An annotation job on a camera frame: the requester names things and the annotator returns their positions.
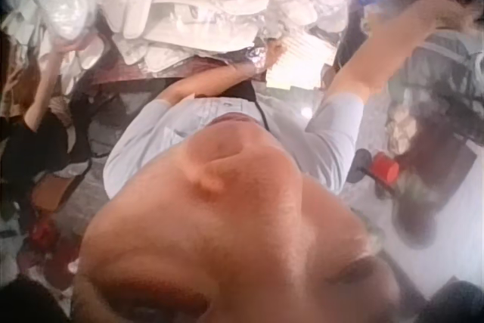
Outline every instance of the man's right arm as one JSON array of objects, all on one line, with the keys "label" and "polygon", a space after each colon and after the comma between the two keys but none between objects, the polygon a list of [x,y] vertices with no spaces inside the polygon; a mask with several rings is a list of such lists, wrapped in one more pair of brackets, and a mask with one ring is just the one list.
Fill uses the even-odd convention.
[{"label": "man's right arm", "polygon": [[375,30],[335,76],[327,96],[349,92],[366,103],[372,94],[386,86],[407,57],[437,26],[463,26],[473,16],[472,12],[470,7],[465,8],[452,0],[416,1]]}]

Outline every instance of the red object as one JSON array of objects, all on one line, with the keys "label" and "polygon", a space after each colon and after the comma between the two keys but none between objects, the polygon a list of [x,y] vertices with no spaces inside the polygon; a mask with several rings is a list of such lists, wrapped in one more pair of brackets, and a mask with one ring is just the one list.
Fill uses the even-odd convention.
[{"label": "red object", "polygon": [[32,248],[43,253],[52,251],[58,238],[59,231],[49,218],[40,219],[29,231],[29,241]]},{"label": "red object", "polygon": [[374,156],[370,172],[387,185],[392,185],[399,178],[400,165],[385,153],[380,152]]}]

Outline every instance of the pile of white slippers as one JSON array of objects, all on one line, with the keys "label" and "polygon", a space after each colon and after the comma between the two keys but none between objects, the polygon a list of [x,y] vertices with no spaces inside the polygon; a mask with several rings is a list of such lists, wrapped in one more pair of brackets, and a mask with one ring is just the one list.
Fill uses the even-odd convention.
[{"label": "pile of white slippers", "polygon": [[[50,51],[38,5],[23,0],[2,24],[21,45],[39,47],[39,60]],[[194,54],[225,53],[253,45],[267,35],[266,19],[284,31],[319,26],[343,31],[348,0],[97,0],[113,31],[113,43],[127,64],[144,61],[145,70],[160,72]],[[82,52],[66,56],[63,90],[70,92],[83,70],[106,51],[101,37]]]}]

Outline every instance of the hand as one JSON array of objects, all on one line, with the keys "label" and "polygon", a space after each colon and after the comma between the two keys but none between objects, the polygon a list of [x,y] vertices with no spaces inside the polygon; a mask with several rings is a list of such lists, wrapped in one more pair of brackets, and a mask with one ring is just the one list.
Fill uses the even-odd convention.
[{"label": "hand", "polygon": [[52,39],[53,52],[58,54],[65,54],[71,51],[82,51],[88,45],[91,44],[96,32],[90,32],[87,35],[83,35],[71,43],[66,43],[65,40],[59,38]]},{"label": "hand", "polygon": [[267,44],[267,54],[265,55],[265,69],[268,70],[275,65],[281,55],[285,52],[284,46],[278,40],[270,40]]},{"label": "hand", "polygon": [[468,5],[456,0],[420,0],[422,9],[435,17],[437,28],[447,28],[461,32],[475,29],[475,21],[482,15],[482,0]]}]

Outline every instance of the paper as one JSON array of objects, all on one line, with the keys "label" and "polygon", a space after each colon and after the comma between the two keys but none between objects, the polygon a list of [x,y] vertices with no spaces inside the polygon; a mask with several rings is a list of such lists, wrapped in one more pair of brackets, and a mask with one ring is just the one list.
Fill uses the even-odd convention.
[{"label": "paper", "polygon": [[267,87],[290,89],[319,89],[321,71],[325,64],[332,65],[337,49],[308,33],[294,33],[282,40],[285,52],[267,72]]}]

